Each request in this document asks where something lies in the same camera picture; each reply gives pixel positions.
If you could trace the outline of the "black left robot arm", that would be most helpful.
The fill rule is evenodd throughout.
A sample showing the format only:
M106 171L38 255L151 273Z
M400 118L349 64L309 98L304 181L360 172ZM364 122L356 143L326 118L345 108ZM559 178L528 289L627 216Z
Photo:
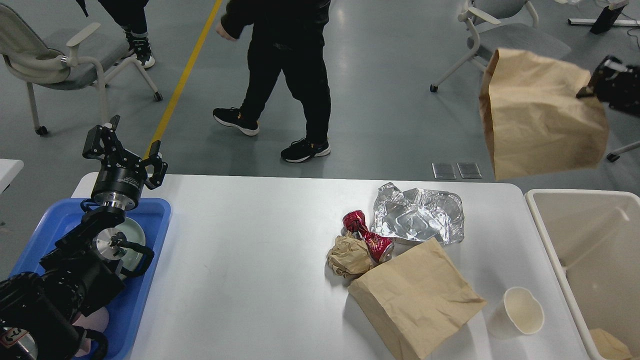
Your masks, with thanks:
M109 342L103 332L78 326L125 289L124 278L146 274L155 252L118 229L140 201L144 187L163 183L168 164L160 141L143 159L126 149L114 115L87 133L82 155L101 168L91 196L80 202L80 222L39 260L44 273L23 271L1 282L1 358L70 360L85 340L97 344L92 358L102 360Z

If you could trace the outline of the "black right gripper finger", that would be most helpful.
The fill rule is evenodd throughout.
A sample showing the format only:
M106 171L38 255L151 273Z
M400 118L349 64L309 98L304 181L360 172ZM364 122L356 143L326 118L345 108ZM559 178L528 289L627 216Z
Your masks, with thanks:
M586 86L579 89L577 99L598 98L599 100L613 100L623 93L618 84L618 76L626 73L626 66L613 55L608 55L599 63L592 73Z

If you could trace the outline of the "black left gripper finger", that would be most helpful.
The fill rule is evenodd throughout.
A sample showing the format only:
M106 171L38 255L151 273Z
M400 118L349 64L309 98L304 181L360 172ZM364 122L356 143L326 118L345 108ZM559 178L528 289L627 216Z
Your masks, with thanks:
M143 186L146 186L149 190L154 190L162 186L169 165L163 160L162 155L160 154L161 145L162 142L160 140L154 141L151 144L148 157L142 159L140 162L142 171L141 190ZM149 177L147 174L147 167L150 166L152 168L152 173Z
M82 157L95 159L103 169L131 169L131 153L122 146L115 130L121 120L115 114L108 122L98 124L87 132Z

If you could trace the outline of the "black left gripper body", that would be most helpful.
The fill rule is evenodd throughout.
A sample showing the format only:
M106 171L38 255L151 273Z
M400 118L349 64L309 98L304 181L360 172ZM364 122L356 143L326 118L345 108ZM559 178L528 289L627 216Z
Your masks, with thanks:
M133 210L138 207L146 178L145 170L136 171L103 162L91 199L105 207Z

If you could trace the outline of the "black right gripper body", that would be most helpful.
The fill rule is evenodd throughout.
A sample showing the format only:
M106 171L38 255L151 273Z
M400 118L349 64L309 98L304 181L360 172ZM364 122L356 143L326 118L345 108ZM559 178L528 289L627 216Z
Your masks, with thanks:
M613 99L599 99L608 103L610 109L640 116L640 68L635 65L625 67L625 73L618 76L622 93Z

